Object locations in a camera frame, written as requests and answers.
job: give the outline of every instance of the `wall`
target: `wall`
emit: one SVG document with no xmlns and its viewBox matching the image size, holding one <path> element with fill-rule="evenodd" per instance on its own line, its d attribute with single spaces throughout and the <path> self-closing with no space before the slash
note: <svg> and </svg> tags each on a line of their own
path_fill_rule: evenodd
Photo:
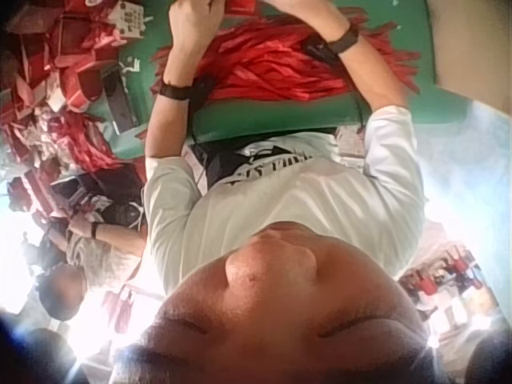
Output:
<svg viewBox="0 0 512 384">
<path fill-rule="evenodd" d="M 510 0 L 428 0 L 438 84 L 511 114 Z"/>
</svg>

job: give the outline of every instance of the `black watch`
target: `black watch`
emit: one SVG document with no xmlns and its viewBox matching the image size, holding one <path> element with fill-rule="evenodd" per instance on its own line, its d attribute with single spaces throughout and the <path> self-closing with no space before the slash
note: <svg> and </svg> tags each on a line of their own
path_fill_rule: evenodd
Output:
<svg viewBox="0 0 512 384">
<path fill-rule="evenodd" d="M 359 41 L 359 30 L 354 24 L 350 24 L 350 28 L 340 39 L 335 42 L 328 42 L 327 46 L 336 54 L 342 54 Z"/>
<path fill-rule="evenodd" d="M 193 91 L 193 86 L 172 86 L 171 84 L 163 83 L 158 94 L 173 100 L 184 101 L 192 98 Z"/>
</svg>

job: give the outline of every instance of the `man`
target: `man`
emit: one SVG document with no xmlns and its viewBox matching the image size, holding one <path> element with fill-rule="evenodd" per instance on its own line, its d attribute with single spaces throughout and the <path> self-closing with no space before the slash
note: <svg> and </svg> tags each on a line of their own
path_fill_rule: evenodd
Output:
<svg viewBox="0 0 512 384">
<path fill-rule="evenodd" d="M 70 320 L 89 290 L 116 290 L 132 278 L 146 247 L 146 236 L 124 226 L 91 222 L 76 214 L 68 226 L 68 241 L 58 231 L 50 240 L 66 253 L 59 264 L 38 279 L 39 299 L 46 312 L 60 321 Z"/>
<path fill-rule="evenodd" d="M 441 382 L 418 314 L 391 278 L 423 221 L 403 89 L 327 0 L 266 2 L 345 46 L 339 57 L 373 111 L 364 174 L 331 160 L 332 136 L 308 132 L 242 148 L 270 154 L 202 197 L 180 158 L 188 101 L 172 93 L 192 84 L 224 1 L 177 0 L 170 97 L 157 96 L 146 139 L 151 255 L 170 296 L 113 382 Z M 246 172 L 255 167 L 261 176 Z"/>
</svg>

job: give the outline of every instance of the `white shirt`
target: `white shirt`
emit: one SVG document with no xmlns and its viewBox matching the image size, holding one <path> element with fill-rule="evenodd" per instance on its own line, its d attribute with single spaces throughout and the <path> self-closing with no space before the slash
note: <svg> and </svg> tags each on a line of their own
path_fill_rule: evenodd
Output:
<svg viewBox="0 0 512 384">
<path fill-rule="evenodd" d="M 422 231 L 424 205 L 410 112 L 389 106 L 370 117 L 363 173 L 334 160 L 328 135 L 305 135 L 305 145 L 290 136 L 251 145 L 249 154 L 272 146 L 294 154 L 242 166 L 204 197 L 183 158 L 146 160 L 151 255 L 168 294 L 200 266 L 278 221 L 340 238 L 392 276 L 406 267 Z"/>
</svg>

